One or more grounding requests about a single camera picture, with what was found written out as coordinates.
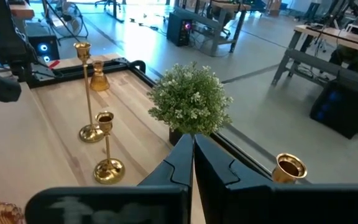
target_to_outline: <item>desk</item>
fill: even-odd
[[[66,59],[56,68],[79,64],[77,58]],[[147,112],[153,106],[146,96],[150,87],[128,70],[107,76],[108,91],[91,91],[93,113],[114,113],[111,155],[126,166],[126,175],[116,185],[137,185],[169,154],[168,127]],[[92,173],[106,157],[105,143],[78,139],[78,130],[88,122],[83,80],[32,90],[22,84],[18,102],[0,103],[0,201],[25,207],[31,196],[47,188],[100,186]],[[195,175],[193,190],[192,222],[202,224]]]
[[[280,62],[280,65],[277,69],[277,72],[273,78],[272,85],[275,86],[279,79],[282,76],[283,72],[289,71],[290,74],[296,74],[299,75],[305,79],[308,79],[311,82],[315,82],[319,85],[324,85],[325,83],[321,80],[316,80],[314,77],[310,77],[309,75],[301,72],[298,70],[298,66],[300,63],[305,63],[308,65],[311,65],[314,68],[318,68],[324,72],[328,72],[332,75],[337,75],[341,72],[344,73],[356,73],[353,71],[350,71],[346,68],[343,68],[339,65],[334,65],[332,63],[329,63],[327,61],[321,60],[320,58],[316,58],[311,55],[307,55],[305,52],[307,48],[309,47],[311,41],[314,37],[319,37],[327,40],[328,42],[332,42],[334,44],[343,45],[346,47],[350,47],[353,49],[358,50],[358,35],[351,34],[348,32],[345,32],[343,30],[338,30],[334,28],[326,28],[320,35],[320,31],[317,30],[311,30],[308,29],[306,25],[299,25],[294,28],[294,34],[292,37],[292,40],[288,46],[288,49],[286,50],[282,61]],[[301,46],[300,50],[296,50],[296,45],[299,42],[299,39],[302,34],[306,34],[307,37],[305,41],[303,42],[303,45]],[[291,68],[287,68],[287,63],[290,59],[294,59],[294,63],[291,66]]]
[[[27,32],[25,31],[25,20],[34,17],[34,10],[27,2],[24,2],[24,5],[11,5],[10,7],[17,28],[27,36]]]
[[[222,44],[231,44],[229,52],[233,53],[234,49],[236,48],[237,40],[240,35],[241,27],[242,27],[242,25],[244,23],[244,19],[246,17],[246,12],[247,12],[247,10],[249,10],[251,8],[251,6],[246,5],[246,4],[241,4],[239,7],[238,4],[232,4],[229,2],[224,3],[224,2],[212,1],[212,5],[221,8],[221,13],[219,15],[219,19],[216,22],[212,19],[208,19],[207,17],[199,15],[198,11],[199,11],[201,2],[208,4],[209,0],[197,0],[195,10],[194,10],[194,12],[191,12],[189,10],[186,10],[185,8],[178,7],[179,2],[177,1],[177,5],[175,6],[175,13],[184,15],[185,17],[187,17],[189,19],[193,19],[194,21],[200,22],[200,23],[207,25],[208,27],[214,29],[213,35],[211,36],[212,46],[211,46],[211,50],[209,51],[210,56],[215,56],[216,50],[218,49],[218,45],[222,45]],[[225,39],[225,38],[221,37],[221,32],[223,29],[223,22],[224,22],[225,15],[228,11],[236,11],[236,10],[240,10],[241,14],[240,14],[240,18],[239,18],[233,39]]]
[[[22,19],[32,19],[34,17],[34,10],[27,2],[24,5],[10,5],[12,15]]]

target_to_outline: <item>plant pot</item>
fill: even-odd
[[[169,142],[175,146],[183,134],[178,130],[169,131]]]

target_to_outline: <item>green leaves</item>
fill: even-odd
[[[182,133],[209,135],[231,123],[226,109],[232,98],[210,67],[174,65],[148,93],[155,107],[151,116]]]

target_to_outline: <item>brass candle holder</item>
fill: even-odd
[[[272,172],[272,179],[276,183],[294,184],[308,174],[306,165],[294,155],[281,153],[276,160],[277,165]]]
[[[99,123],[100,129],[104,133],[106,139],[106,155],[104,159],[96,165],[93,171],[93,176],[101,184],[115,184],[119,182],[125,174],[124,164],[118,159],[112,159],[110,156],[109,135],[112,130],[113,113],[105,111],[96,115],[96,120]]]
[[[90,87],[94,91],[104,91],[110,88],[109,81],[103,73],[104,62],[100,60],[95,60],[93,63],[93,76],[91,78]]]
[[[88,63],[87,61],[91,57],[90,49],[91,44],[87,42],[75,43],[74,47],[77,51],[77,57],[82,61],[84,68],[84,77],[85,77],[85,90],[86,90],[86,100],[88,102],[88,114],[89,114],[89,124],[82,127],[80,130],[80,139],[84,142],[98,142],[103,139],[103,132],[100,130],[98,125],[93,124],[93,116],[91,109],[91,100],[90,100],[90,87],[88,83]]]

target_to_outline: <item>floor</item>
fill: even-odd
[[[218,57],[209,57],[203,53],[208,42],[196,49],[176,47],[166,40],[167,24],[162,16],[172,10],[169,7],[127,6],[120,15],[123,24],[105,15],[102,7],[84,5],[80,9],[92,54],[117,52],[129,60],[144,60],[152,78],[160,77],[175,63],[197,61],[200,66],[211,66],[234,98],[229,109],[233,123],[222,134],[267,169],[274,168],[277,154],[289,152],[307,165],[307,182],[358,183],[358,137],[348,140],[308,117],[322,88],[299,77],[282,78],[275,88],[270,86],[297,25],[291,17],[249,14],[234,53],[228,54],[229,46],[223,45]],[[236,24],[234,20],[228,25],[232,33]],[[148,26],[157,26],[159,31]],[[74,42],[62,41],[61,58],[76,56]],[[328,46],[328,51],[318,56],[329,58],[334,47]],[[314,46],[309,51],[313,54]]]

